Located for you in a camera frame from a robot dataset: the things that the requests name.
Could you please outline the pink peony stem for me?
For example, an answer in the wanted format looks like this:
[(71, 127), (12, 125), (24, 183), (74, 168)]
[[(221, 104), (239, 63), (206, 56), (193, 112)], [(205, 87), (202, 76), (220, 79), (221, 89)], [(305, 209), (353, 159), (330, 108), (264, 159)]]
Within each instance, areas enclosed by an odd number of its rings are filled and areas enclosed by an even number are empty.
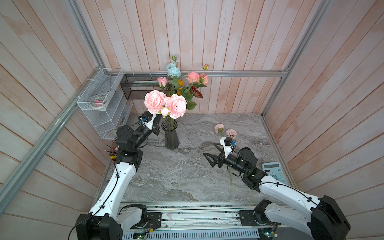
[(185, 97), (173, 94), (167, 97), (166, 94), (153, 90), (146, 94), (145, 107), (155, 117), (163, 117), (165, 131), (173, 131), (177, 128), (176, 119), (182, 117), (187, 111)]
[(236, 140), (237, 132), (234, 129), (228, 129), (228, 130), (225, 131), (224, 124), (217, 124), (217, 125), (215, 125), (214, 130), (215, 130), (215, 132), (217, 134), (220, 134), (221, 138), (222, 137), (230, 137), (230, 138)]

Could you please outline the pink rose bud stem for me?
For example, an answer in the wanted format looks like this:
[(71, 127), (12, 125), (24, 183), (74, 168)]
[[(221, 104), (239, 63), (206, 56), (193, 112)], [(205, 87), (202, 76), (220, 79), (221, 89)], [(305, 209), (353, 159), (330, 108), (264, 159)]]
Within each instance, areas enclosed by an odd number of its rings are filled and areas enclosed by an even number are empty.
[(157, 80), (159, 82), (159, 87), (163, 90), (166, 89), (168, 84), (168, 79), (166, 77), (159, 77)]

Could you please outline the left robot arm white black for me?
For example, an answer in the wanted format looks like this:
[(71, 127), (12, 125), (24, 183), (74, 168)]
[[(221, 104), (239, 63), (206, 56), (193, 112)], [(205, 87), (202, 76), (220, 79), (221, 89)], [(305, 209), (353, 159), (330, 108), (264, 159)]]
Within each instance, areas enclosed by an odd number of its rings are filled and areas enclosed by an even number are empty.
[(79, 215), (74, 230), (79, 240), (121, 240), (132, 227), (147, 229), (150, 226), (147, 207), (130, 204), (123, 213), (119, 207), (124, 193), (135, 176), (143, 157), (141, 145), (151, 134), (160, 133), (161, 116), (144, 112), (138, 118), (138, 128), (121, 126), (117, 130), (114, 175), (88, 214)]

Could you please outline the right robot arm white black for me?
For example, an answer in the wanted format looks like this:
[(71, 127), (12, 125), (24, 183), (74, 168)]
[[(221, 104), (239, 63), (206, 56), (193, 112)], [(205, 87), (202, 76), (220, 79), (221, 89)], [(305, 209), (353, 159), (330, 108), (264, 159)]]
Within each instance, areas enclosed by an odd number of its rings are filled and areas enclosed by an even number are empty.
[(351, 225), (337, 202), (329, 197), (317, 197), (281, 183), (272, 174), (257, 167), (258, 159), (250, 148), (242, 148), (233, 155), (236, 143), (223, 138), (214, 147), (219, 155), (204, 153), (212, 167), (223, 165), (237, 171), (247, 187), (269, 195), (286, 204), (278, 206), (262, 200), (253, 210), (239, 211), (242, 226), (286, 225), (308, 234), (315, 240), (345, 240)]

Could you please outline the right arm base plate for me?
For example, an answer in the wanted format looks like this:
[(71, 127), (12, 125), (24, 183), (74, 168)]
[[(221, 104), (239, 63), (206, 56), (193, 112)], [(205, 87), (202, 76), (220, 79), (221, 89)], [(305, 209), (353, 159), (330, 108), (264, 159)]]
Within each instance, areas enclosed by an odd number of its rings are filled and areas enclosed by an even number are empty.
[(281, 225), (280, 223), (269, 221), (264, 214), (256, 212), (255, 210), (239, 211), (236, 214), (235, 219), (240, 221), (243, 227), (266, 228), (268, 226), (276, 227)]

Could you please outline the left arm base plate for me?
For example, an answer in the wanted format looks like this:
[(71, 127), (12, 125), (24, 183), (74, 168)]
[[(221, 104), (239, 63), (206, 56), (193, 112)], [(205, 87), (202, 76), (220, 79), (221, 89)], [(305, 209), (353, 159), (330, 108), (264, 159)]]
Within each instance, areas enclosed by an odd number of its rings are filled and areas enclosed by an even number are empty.
[(142, 204), (131, 204), (127, 207), (128, 210), (139, 210), (139, 214), (134, 218), (135, 224), (131, 229), (153, 229), (161, 227), (162, 213), (148, 212), (148, 207)]

